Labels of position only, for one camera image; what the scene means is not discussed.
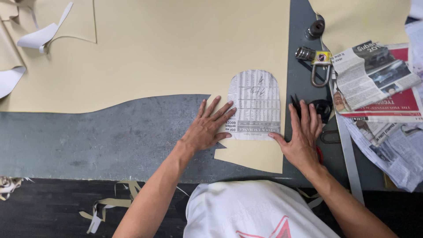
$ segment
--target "cutting table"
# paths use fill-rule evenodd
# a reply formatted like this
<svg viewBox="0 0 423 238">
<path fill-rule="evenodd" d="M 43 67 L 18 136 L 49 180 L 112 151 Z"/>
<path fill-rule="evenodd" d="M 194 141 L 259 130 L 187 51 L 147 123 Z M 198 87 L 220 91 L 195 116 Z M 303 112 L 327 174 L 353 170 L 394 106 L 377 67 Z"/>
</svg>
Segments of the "cutting table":
<svg viewBox="0 0 423 238">
<path fill-rule="evenodd" d="M 310 102 L 326 98 L 325 88 L 310 84 L 310 72 L 295 59 L 299 46 L 321 49 L 308 41 L 305 30 L 316 20 L 307 0 L 291 1 L 287 97 L 297 94 Z M 84 180 L 146 181 L 166 158 L 210 95 L 189 94 L 141 98 L 83 114 L 0 112 L 0 175 Z M 288 107 L 285 136 L 292 134 Z M 324 128 L 337 130 L 336 118 Z M 317 145 L 324 165 L 349 188 L 341 144 Z M 195 154 L 181 183 L 268 179 L 291 187 L 312 187 L 283 159 L 283 173 L 268 173 L 214 159 L 213 148 Z M 358 175 L 363 190 L 385 190 L 383 173 L 357 148 Z M 420 185 L 417 191 L 423 191 Z"/>
</svg>

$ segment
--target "newspaper pattern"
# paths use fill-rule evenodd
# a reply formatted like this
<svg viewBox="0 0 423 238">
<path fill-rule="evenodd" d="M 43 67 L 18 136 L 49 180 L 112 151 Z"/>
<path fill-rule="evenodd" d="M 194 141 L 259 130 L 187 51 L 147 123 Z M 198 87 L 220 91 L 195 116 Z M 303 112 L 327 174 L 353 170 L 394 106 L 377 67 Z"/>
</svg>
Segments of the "newspaper pattern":
<svg viewBox="0 0 423 238">
<path fill-rule="evenodd" d="M 346 49 L 331 59 L 338 74 L 337 88 L 348 105 L 341 111 L 357 110 L 421 83 L 403 60 L 372 41 Z"/>
<path fill-rule="evenodd" d="M 379 147 L 389 136 L 401 128 L 401 123 L 355 121 L 354 125 L 374 146 Z"/>
<path fill-rule="evenodd" d="M 398 188 L 413 192 L 423 180 L 423 131 L 405 135 L 396 130 L 379 147 L 372 145 L 354 125 L 343 117 L 348 131 L 363 154 L 385 172 Z"/>
<path fill-rule="evenodd" d="M 237 111 L 225 125 L 231 139 L 272 140 L 269 132 L 280 133 L 280 99 L 276 79 L 264 70 L 237 74 L 229 84 L 228 101 Z"/>
<path fill-rule="evenodd" d="M 386 45 L 386 47 L 396 59 L 405 61 L 408 63 L 409 69 L 414 69 L 415 61 L 413 60 L 412 50 L 408 43 L 391 44 Z M 334 82 L 334 88 L 337 89 L 333 95 L 334 106 L 342 116 L 370 122 L 423 122 L 423 104 L 421 95 L 419 95 L 419 86 L 406 89 L 392 96 L 388 96 L 386 99 L 352 111 L 346 103 L 341 90 L 339 90 L 336 80 Z M 395 90 L 388 87 L 387 91 L 393 93 Z"/>
</svg>

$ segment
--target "person's right hand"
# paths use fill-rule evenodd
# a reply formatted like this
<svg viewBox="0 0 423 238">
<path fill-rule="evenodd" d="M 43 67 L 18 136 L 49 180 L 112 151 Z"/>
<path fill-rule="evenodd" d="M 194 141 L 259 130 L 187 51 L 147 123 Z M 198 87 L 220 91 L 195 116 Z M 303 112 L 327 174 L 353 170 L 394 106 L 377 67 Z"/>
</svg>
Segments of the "person's right hand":
<svg viewBox="0 0 423 238">
<path fill-rule="evenodd" d="M 307 106 L 304 100 L 301 100 L 300 105 L 301 121 L 294 106 L 289 104 L 292 140 L 287 143 L 277 133 L 269 133 L 269 137 L 278 142 L 288 161 L 306 175 L 310 170 L 320 166 L 316 151 L 316 140 L 322 132 L 322 121 L 321 116 L 317 114 L 314 108 L 314 104 L 310 103 Z"/>
</svg>

